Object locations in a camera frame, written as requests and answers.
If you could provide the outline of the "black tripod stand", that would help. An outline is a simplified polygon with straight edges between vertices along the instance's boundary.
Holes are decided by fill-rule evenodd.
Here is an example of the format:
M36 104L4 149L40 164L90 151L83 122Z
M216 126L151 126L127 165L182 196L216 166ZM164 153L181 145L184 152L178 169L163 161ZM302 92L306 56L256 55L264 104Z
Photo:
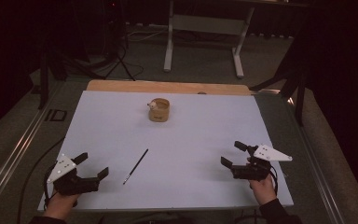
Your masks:
M118 53L126 40L121 0L48 0L49 30L40 43L39 108L49 98L49 79L81 76L106 80L100 68L114 70L123 63Z

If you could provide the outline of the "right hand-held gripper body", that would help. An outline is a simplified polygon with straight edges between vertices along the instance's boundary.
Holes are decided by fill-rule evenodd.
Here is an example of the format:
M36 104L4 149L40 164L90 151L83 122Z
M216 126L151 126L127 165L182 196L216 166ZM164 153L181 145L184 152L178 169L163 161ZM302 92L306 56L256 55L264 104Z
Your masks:
M236 179L263 180L272 168L272 161L291 161L293 158L266 145L248 146L250 158L245 165L232 165L231 173Z

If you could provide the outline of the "person's right hand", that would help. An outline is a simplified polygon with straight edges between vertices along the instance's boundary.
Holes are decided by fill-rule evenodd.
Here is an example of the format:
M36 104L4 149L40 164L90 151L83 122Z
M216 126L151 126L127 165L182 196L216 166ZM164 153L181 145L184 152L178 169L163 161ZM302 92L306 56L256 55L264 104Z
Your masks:
M260 181L250 180L249 184L253 190L255 199L260 205L267 204L277 198L271 175L268 175L265 179Z

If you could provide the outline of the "metal floor rail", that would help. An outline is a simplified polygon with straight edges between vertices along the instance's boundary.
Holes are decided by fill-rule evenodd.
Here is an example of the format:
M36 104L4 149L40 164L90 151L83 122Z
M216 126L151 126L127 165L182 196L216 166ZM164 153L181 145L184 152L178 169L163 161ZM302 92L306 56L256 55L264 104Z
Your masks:
M0 219L12 221L19 203L33 213L43 194L43 175L55 159L64 137L63 121L45 121L50 109L60 109L65 84L52 86L44 108L36 94L27 94L0 120Z
M317 158L313 152L310 140L307 137L304 128L301 127L296 120L296 116L294 115L296 111L296 104L293 98L289 97L287 100L284 100L284 102L287 103L286 107L292 117L292 123L296 128L296 131L299 133L299 137L306 154L305 158L312 174L312 179L316 185L316 188L319 191L320 197L323 201L324 208L327 212L327 215L329 216L331 224L346 224L337 206L337 202L332 195L332 190L327 183L323 170L319 165Z

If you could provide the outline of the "thin black paintbrush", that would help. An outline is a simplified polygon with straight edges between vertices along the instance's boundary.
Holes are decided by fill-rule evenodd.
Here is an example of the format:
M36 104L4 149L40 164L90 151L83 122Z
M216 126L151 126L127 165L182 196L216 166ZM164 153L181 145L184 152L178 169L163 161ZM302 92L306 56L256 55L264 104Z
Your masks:
M145 152L143 153L143 155L141 156L141 158L135 163L135 165L132 167L130 173L126 176L126 178L124 179L122 185L126 185L126 183L128 182L128 180L131 178L131 176L133 175L133 173L135 172L135 170L137 169L137 167L139 166L139 164L142 162L142 160L144 159L145 155L147 154L147 152L149 151L149 148L147 148L145 150Z

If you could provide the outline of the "black rectangular floor bracket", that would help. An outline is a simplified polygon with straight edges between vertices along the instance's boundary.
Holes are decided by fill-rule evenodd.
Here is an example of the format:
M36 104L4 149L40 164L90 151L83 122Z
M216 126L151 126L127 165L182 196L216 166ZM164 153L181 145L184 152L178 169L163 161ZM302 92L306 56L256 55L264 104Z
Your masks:
M66 117L66 110L50 109L45 116L45 121L65 121Z

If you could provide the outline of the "white metal desk frame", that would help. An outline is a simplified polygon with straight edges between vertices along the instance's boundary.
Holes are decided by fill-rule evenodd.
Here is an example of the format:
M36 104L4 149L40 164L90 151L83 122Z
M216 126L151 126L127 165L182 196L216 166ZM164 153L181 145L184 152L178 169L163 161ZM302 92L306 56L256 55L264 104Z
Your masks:
M193 15L181 15L174 13L174 0L170 0L168 16L168 42L166 47L163 71L170 72L172 70L174 30L220 35L237 35L239 37L239 42L235 48L231 49L231 53L237 78L244 78L244 72L242 69L241 62L241 48L247 35L248 29L250 27L254 11L255 8L250 7L247 10L246 17L243 21Z

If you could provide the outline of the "person's left hand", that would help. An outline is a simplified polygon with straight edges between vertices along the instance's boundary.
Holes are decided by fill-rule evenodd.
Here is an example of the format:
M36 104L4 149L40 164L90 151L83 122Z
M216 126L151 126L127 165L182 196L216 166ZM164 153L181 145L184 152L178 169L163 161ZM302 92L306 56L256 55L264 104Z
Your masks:
M66 220L78 198L79 194L61 195L59 192L56 192L50 198L48 208L44 212L43 216Z

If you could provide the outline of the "white table mat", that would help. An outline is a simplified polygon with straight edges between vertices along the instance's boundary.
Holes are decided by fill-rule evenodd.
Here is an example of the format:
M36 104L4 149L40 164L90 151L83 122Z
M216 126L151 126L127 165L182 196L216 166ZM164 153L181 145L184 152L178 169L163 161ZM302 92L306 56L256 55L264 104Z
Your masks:
M89 157L77 171L94 176L108 167L98 191L82 195L83 211L234 209L257 202L245 180L235 179L220 158L244 164L236 141L269 144L253 96L164 94L169 119L153 122L153 93L84 91L61 147ZM126 185L132 167L145 155Z

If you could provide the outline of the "black metal stand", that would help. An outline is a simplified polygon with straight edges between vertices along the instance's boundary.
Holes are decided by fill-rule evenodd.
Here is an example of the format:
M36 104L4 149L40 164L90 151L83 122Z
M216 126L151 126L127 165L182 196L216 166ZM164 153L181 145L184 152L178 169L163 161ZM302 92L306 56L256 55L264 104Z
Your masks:
M261 91L274 83L285 80L279 94L282 98L288 100L296 93L295 118L297 123L302 126L302 111L305 96L305 86L308 70L304 60L299 56L299 48L293 43L285 53L275 75L250 87L250 91Z

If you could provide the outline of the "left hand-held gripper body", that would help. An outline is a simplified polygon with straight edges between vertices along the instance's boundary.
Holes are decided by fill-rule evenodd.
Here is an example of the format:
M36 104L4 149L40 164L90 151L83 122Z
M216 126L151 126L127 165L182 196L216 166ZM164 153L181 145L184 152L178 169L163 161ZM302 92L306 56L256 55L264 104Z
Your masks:
M97 176L87 178L78 176L76 169L78 165L75 165L71 158L61 154L48 175L47 183L52 184L61 195L97 191L101 180Z

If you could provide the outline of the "wooden table board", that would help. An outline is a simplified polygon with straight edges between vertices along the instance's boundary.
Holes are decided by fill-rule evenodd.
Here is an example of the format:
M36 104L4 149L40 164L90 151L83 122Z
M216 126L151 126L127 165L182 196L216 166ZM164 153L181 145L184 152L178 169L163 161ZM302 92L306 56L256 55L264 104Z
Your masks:
M251 95L245 85L180 83L157 81L92 80L87 91L122 91L153 93L188 93L214 95Z

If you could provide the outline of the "round wooden pen holder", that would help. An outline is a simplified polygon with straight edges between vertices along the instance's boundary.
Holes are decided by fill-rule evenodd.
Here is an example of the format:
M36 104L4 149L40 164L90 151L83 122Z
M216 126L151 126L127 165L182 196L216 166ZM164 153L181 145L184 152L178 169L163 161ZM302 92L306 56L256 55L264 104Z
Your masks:
M154 122L165 122L169 119L170 102L164 98L155 98L150 103L148 118Z

